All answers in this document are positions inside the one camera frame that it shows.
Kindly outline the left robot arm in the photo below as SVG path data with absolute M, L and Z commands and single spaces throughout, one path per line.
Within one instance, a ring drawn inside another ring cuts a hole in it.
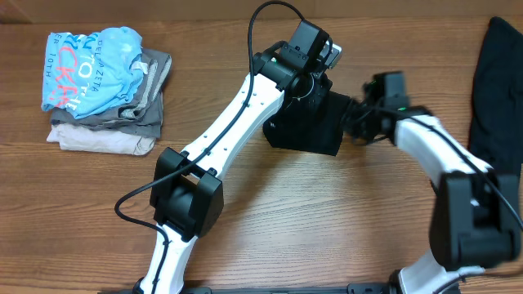
M 135 293 L 179 293 L 194 244 L 216 223 L 223 209 L 222 181 L 254 132 L 284 103 L 284 82 L 297 72 L 274 57 L 287 51 L 277 42 L 249 55 L 249 73 L 235 98 L 214 123 L 181 152 L 167 148 L 156 163 L 150 204 L 157 239 L 147 275 Z

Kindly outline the black t-shirt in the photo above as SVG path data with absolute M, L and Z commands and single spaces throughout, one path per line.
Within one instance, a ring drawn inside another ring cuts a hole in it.
M 317 113 L 282 108 L 264 122 L 263 134 L 273 148 L 336 156 L 342 143 L 342 120 L 354 102 L 349 96 L 329 91 Z

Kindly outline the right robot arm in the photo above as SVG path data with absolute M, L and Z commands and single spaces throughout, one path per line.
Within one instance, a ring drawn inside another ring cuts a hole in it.
M 388 139 L 417 160 L 436 195 L 428 250 L 392 274 L 385 293 L 457 293 L 464 279 L 519 257 L 517 178 L 467 151 L 428 109 L 350 102 L 342 122 L 351 136 Z

